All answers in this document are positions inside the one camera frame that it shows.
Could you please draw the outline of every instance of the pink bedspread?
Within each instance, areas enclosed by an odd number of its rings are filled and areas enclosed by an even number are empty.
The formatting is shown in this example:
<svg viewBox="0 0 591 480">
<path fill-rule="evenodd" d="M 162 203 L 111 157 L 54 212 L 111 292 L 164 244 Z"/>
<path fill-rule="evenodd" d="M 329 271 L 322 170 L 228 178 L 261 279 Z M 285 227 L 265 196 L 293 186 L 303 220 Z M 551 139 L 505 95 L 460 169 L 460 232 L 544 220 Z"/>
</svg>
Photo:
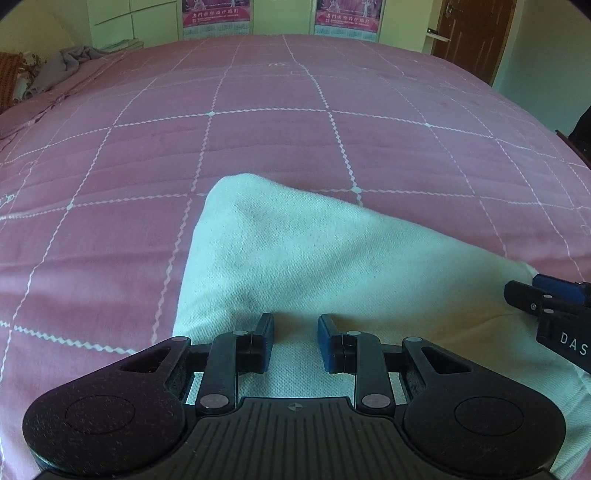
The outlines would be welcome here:
<svg viewBox="0 0 591 480">
<path fill-rule="evenodd" d="M 33 399 L 170 335 L 191 234 L 223 176 L 591 278 L 591 171 L 435 57 L 305 36 L 169 44 L 89 62 L 1 115 L 0 138 L 2 480 L 37 473 L 21 436 Z"/>
</svg>

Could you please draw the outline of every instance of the poster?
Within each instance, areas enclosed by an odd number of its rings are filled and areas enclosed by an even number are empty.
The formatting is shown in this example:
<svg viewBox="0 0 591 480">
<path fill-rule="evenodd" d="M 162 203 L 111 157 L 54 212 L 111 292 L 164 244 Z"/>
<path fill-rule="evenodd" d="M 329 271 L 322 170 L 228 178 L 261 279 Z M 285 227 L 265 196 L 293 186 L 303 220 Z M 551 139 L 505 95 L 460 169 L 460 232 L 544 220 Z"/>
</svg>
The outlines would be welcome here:
<svg viewBox="0 0 591 480">
<path fill-rule="evenodd" d="M 318 0 L 314 35 L 376 41 L 385 0 Z"/>
<path fill-rule="evenodd" d="M 183 0 L 183 38 L 251 32 L 251 0 Z"/>
</svg>

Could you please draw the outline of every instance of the gray blanket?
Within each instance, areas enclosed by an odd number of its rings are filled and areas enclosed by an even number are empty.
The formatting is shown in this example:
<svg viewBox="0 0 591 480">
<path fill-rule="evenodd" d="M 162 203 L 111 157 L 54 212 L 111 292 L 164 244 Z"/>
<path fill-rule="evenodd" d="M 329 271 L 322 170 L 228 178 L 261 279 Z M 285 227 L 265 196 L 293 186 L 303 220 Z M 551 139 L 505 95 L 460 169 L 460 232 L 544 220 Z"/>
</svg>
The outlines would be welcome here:
<svg viewBox="0 0 591 480">
<path fill-rule="evenodd" d="M 31 98 L 38 93 L 50 90 L 53 86 L 74 75 L 78 71 L 80 63 L 99 59 L 104 55 L 106 55 L 106 52 L 93 47 L 75 46 L 63 48 L 47 60 L 31 87 L 25 92 L 24 97 L 26 99 Z"/>
</svg>

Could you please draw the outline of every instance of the orange pillow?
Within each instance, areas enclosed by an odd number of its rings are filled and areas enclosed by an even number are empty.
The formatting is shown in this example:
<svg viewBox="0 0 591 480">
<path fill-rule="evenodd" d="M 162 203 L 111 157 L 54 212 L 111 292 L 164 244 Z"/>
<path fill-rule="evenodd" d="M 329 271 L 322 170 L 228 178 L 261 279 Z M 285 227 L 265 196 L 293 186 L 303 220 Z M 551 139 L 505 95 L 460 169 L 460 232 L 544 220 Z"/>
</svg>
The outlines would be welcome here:
<svg viewBox="0 0 591 480">
<path fill-rule="evenodd" d="M 21 61 L 22 53 L 0 52 L 0 113 L 12 106 Z"/>
</svg>

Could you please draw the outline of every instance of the shelf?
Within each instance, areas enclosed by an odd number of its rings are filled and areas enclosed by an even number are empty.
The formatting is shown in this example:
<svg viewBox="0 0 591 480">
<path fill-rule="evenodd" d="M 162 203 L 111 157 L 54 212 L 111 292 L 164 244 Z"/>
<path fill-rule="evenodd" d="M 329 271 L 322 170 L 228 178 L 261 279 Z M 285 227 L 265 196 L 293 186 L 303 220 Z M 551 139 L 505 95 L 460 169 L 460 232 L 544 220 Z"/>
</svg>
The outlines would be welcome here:
<svg viewBox="0 0 591 480">
<path fill-rule="evenodd" d="M 431 33 L 431 32 L 427 32 L 427 36 L 428 37 L 431 37 L 431 38 L 434 38 L 435 40 L 441 40 L 441 41 L 444 41 L 444 42 L 451 41 L 450 38 L 442 37 L 441 35 L 437 35 L 437 34 Z"/>
</svg>

